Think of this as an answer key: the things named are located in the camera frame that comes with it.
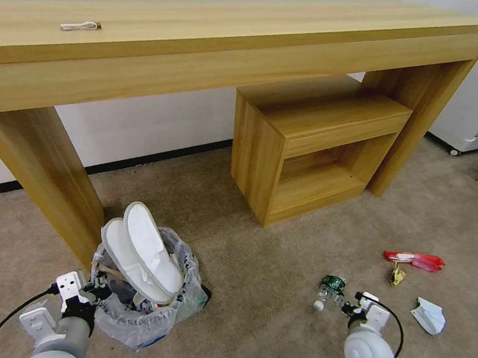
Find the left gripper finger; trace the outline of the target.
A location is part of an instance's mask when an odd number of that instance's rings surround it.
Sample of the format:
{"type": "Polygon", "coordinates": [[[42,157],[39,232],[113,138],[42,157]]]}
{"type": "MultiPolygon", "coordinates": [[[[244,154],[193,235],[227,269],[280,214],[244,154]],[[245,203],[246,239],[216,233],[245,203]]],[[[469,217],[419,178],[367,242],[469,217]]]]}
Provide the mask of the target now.
{"type": "Polygon", "coordinates": [[[89,301],[99,301],[101,299],[102,273],[90,278],[89,282],[82,288],[81,296],[89,301]]]}
{"type": "Polygon", "coordinates": [[[96,299],[97,301],[103,301],[109,298],[112,294],[112,291],[107,283],[105,278],[99,277],[97,279],[97,293],[96,299]]]}

